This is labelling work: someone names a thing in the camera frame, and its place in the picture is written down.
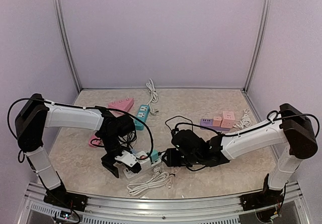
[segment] marble tabletop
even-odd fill
[[[247,108],[239,90],[204,90],[204,89],[157,89],[159,102],[153,105],[158,108],[156,116],[149,115],[146,124],[154,138],[154,149],[164,151],[171,145],[171,134],[165,121],[176,115],[183,115],[199,123],[200,118],[220,116],[224,110],[233,111],[239,120],[244,108]],[[106,106],[108,102],[133,97],[134,106],[130,113],[136,115],[138,107],[146,104],[149,93],[146,89],[130,90],[88,90],[82,91],[75,105]],[[170,121],[171,127],[180,119]],[[204,140],[215,134],[211,131],[195,128],[195,132]],[[50,152],[50,158],[56,171],[62,178],[67,190],[110,197],[131,197],[127,193],[122,166],[120,178],[115,178],[101,164],[101,157],[106,153],[103,148],[92,148],[88,145],[93,131],[85,129],[62,128]],[[138,151],[149,151],[150,141],[146,130],[137,132],[134,148]],[[191,172],[181,168],[171,188],[164,186],[144,192],[139,198],[178,199],[220,196],[261,189],[264,177],[275,166],[270,148],[263,148],[232,160],[230,163]],[[162,163],[165,171],[171,169]],[[141,176],[132,182],[146,181],[152,173]]]

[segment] metal frame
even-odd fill
[[[247,92],[250,88],[250,85],[252,83],[255,69],[256,69],[256,65],[258,62],[258,58],[259,58],[259,55],[261,52],[261,47],[262,47],[262,43],[263,43],[263,39],[264,39],[265,28],[267,25],[267,18],[268,18],[268,13],[269,13],[269,9],[270,9],[270,4],[271,4],[271,0],[264,0],[260,28],[259,28],[258,34],[257,34],[255,49],[254,49],[254,53],[253,53],[253,57],[252,57],[252,63],[251,63],[251,67],[248,71],[246,83],[244,86],[244,91],[246,92],[246,94],[247,94]]]
[[[77,74],[77,70],[74,64],[74,60],[71,54],[70,50],[70,45],[66,33],[66,28],[65,28],[65,23],[64,23],[64,18],[63,18],[63,13],[62,13],[62,8],[61,8],[61,2],[60,0],[53,0],[54,6],[55,6],[55,11],[56,11],[56,17],[57,17],[57,22],[58,22],[58,28],[60,31],[60,36],[61,36],[61,41],[62,45],[64,47],[64,51],[66,54],[67,58],[67,63],[68,63],[68,68],[70,70],[72,80],[74,82],[74,85],[76,87],[77,93],[80,93],[82,90],[82,86]]]
[[[18,224],[26,223],[33,203],[37,203],[44,208],[53,208],[54,211],[57,209],[65,210],[44,203],[45,193],[46,190],[42,185],[29,184],[21,205],[21,216],[18,218]],[[116,221],[116,223],[121,223],[122,221],[125,223],[207,223],[210,220],[235,217],[270,208],[264,207],[257,210],[243,211],[239,199],[242,194],[244,193],[173,200],[130,199],[87,195],[89,199],[85,212],[78,213],[82,216],[83,223],[99,223],[100,220],[112,220]],[[302,203],[302,192],[297,182],[286,185],[284,203],[293,201]],[[306,212],[303,208],[302,218],[305,215]]]

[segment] pink cube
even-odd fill
[[[222,112],[222,122],[220,127],[232,128],[235,123],[235,115],[233,112],[223,111]]]
[[[222,118],[221,117],[217,117],[217,116],[213,117],[213,119],[212,119],[212,126],[214,126],[214,127],[220,127],[221,121],[222,121]]]

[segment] metal corner post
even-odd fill
[[[256,65],[258,62],[258,58],[259,58],[259,55],[261,52],[261,47],[262,47],[262,43],[263,43],[263,39],[264,39],[265,28],[266,28],[266,24],[267,24],[270,4],[271,4],[271,0],[264,0],[260,27],[259,27],[259,30],[257,33],[255,49],[254,49],[253,56],[252,56],[252,63],[251,63],[250,69],[248,71],[247,79],[246,79],[245,86],[244,86],[244,92],[246,94],[247,94],[247,92],[250,88],[250,85],[252,83],[255,69],[256,69]]]
[[[67,62],[68,62],[68,67],[69,67],[74,85],[76,87],[77,93],[80,93],[82,90],[82,86],[79,81],[77,70],[71,54],[70,45],[69,45],[69,41],[66,33],[64,18],[63,18],[63,13],[62,13],[62,8],[61,8],[61,2],[60,0],[53,0],[53,2],[54,2],[55,11],[56,11],[56,17],[57,17],[58,28],[60,31],[61,41],[66,54]]]

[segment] white power strip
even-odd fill
[[[141,156],[146,156],[146,153],[144,151],[140,151],[137,154],[135,154],[135,156],[137,158],[141,157]],[[138,160],[139,164],[141,165],[141,171],[139,173],[133,173],[132,171],[128,170],[128,169],[124,169],[123,173],[125,174],[125,177],[127,179],[133,179],[134,177],[138,178],[141,175],[145,174],[148,170],[154,168],[155,166],[157,166],[158,164],[161,163],[161,159],[158,158],[157,160],[153,161],[151,163],[150,158],[147,158],[146,160]]]

